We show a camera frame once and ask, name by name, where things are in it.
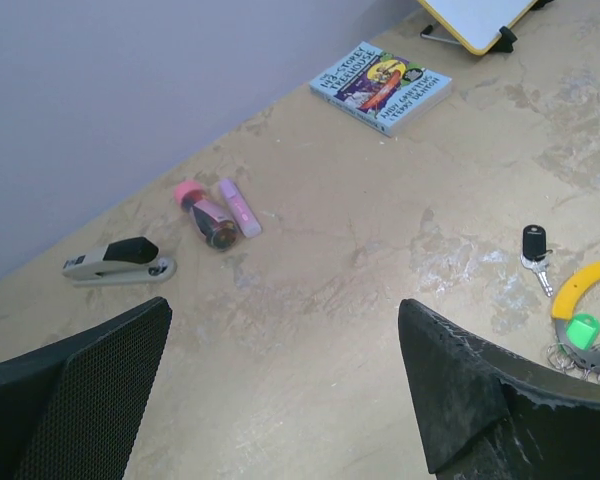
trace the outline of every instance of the book cover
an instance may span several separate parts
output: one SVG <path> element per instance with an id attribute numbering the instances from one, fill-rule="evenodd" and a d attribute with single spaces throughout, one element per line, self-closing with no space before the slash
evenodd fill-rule
<path id="1" fill-rule="evenodd" d="M 450 83 L 449 77 L 362 42 L 309 86 L 329 103 L 391 135 L 392 127 Z"/>

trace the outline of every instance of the stone countertop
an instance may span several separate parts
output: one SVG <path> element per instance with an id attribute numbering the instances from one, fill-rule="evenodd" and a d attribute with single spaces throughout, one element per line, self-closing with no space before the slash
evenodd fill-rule
<path id="1" fill-rule="evenodd" d="M 454 93 L 395 138 L 303 86 L 0 282 L 0 361 L 169 301 L 128 478 L 429 478 L 403 298 L 545 363 L 550 302 L 520 266 L 521 231 L 547 229 L 554 287 L 600 259 L 600 1 L 532 12 L 513 54 L 482 58 L 418 38 L 424 15 L 372 43 Z M 219 254 L 172 190 L 223 176 L 264 233 Z M 176 258 L 174 278 L 61 276 L 66 258 L 137 235 Z M 600 286 L 583 303 L 600 318 Z"/>

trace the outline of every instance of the green plastic tag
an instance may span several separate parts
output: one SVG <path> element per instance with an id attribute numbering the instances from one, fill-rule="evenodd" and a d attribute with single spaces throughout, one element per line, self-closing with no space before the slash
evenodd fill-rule
<path id="1" fill-rule="evenodd" d="M 567 325 L 567 337 L 580 350 L 589 350 L 600 333 L 600 322 L 588 313 L 579 313 Z"/>

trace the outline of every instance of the wall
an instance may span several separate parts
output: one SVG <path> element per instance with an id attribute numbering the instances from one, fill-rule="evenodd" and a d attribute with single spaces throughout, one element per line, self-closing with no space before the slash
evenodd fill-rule
<path id="1" fill-rule="evenodd" d="M 0 278 L 414 8 L 0 2 Z"/>

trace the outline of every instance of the yellow frame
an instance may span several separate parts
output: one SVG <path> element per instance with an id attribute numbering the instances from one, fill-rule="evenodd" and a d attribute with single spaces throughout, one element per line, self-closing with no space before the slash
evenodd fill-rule
<path id="1" fill-rule="evenodd" d="M 568 322 L 580 298 L 600 281 L 600 262 L 592 263 L 577 271 L 567 280 L 553 300 L 551 316 Z"/>
<path id="2" fill-rule="evenodd" d="M 531 7 L 533 7 L 533 5 L 536 3 L 536 1 L 537 0 L 531 0 L 529 2 L 529 5 L 524 10 L 522 10 L 522 12 L 520 12 L 520 14 L 516 18 L 514 18 L 513 21 L 509 25 L 506 25 L 506 27 L 511 28 L 516 23 L 518 23 L 518 21 L 524 16 L 524 14 L 527 13 L 531 9 Z M 496 44 L 496 42 L 500 39 L 500 37 L 502 36 L 502 35 L 497 35 L 494 38 L 494 40 L 486 48 L 484 48 L 482 50 L 478 50 L 477 48 L 474 48 L 467 41 L 466 38 L 464 38 L 462 35 L 460 35 L 458 33 L 458 31 L 451 26 L 451 24 L 449 24 L 444 18 L 442 18 L 442 16 L 436 10 L 434 10 L 434 8 L 431 5 L 429 5 L 426 0 L 418 0 L 418 2 L 420 3 L 420 5 L 423 6 L 423 8 L 427 12 L 429 12 L 433 16 L 433 18 L 435 18 L 440 23 L 440 25 L 442 25 L 451 35 L 453 35 L 453 37 L 456 40 L 458 40 L 464 48 L 469 50 L 474 55 L 486 54 L 489 50 L 491 50 L 491 47 L 493 47 Z"/>

